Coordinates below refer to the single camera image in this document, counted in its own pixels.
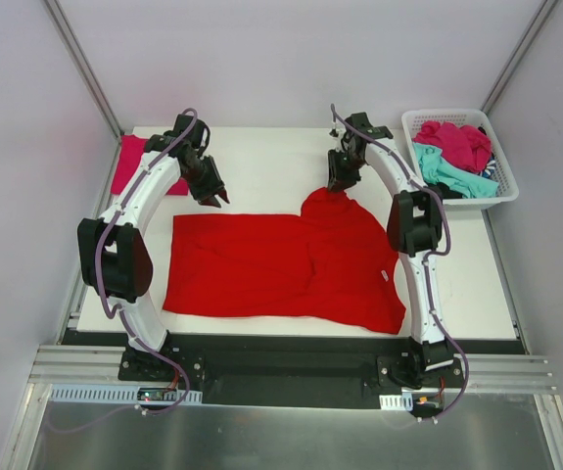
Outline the white plastic basket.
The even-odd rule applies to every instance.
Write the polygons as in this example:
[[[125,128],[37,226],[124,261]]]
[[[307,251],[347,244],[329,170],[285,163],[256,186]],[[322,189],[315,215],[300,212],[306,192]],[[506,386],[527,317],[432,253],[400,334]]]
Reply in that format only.
[[[483,111],[477,109],[421,109],[407,111],[402,114],[401,124],[409,160],[418,176],[421,175],[421,168],[415,150],[413,149],[412,141],[420,131],[421,125],[428,120],[440,123],[451,122],[457,126],[472,125],[475,128],[482,127],[492,144],[495,170],[491,176],[491,180],[497,183],[496,194],[491,198],[445,200],[445,207],[447,209],[452,211],[482,211],[500,203],[512,202],[519,196],[519,189],[515,177],[496,134],[493,131],[489,118]]]

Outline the red t shirt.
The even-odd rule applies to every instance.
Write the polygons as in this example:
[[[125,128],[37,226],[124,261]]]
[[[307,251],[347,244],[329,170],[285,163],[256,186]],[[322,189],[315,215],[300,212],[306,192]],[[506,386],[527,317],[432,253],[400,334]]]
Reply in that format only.
[[[344,193],[313,191],[298,214],[172,220],[163,308],[215,318],[315,317],[397,334],[399,255],[377,218]]]

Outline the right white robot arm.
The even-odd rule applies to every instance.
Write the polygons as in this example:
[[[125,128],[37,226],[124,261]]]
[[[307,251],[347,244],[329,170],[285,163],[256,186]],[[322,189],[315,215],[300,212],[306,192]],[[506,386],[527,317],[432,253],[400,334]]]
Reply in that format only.
[[[360,181],[360,169],[370,166],[392,197],[386,228],[398,253],[410,302],[409,352],[387,367],[395,384],[418,390],[439,380],[454,363],[454,347],[443,325],[438,294],[436,257],[445,222],[442,195],[425,185],[396,150],[386,126],[374,126],[367,114],[342,118],[332,112],[328,152],[328,186],[342,192]]]

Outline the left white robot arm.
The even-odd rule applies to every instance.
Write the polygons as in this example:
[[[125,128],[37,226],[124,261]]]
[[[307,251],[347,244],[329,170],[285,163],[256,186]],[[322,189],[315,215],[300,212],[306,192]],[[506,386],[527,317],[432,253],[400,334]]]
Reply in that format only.
[[[129,346],[143,353],[141,369],[155,381],[172,374],[175,359],[163,349],[168,333],[150,296],[154,267],[144,234],[180,179],[201,206],[219,208],[229,202],[216,163],[207,154],[210,140],[210,128],[197,111],[185,109],[171,130],[147,140],[137,169],[115,201],[77,226],[84,284],[95,290],[106,317],[119,319]]]

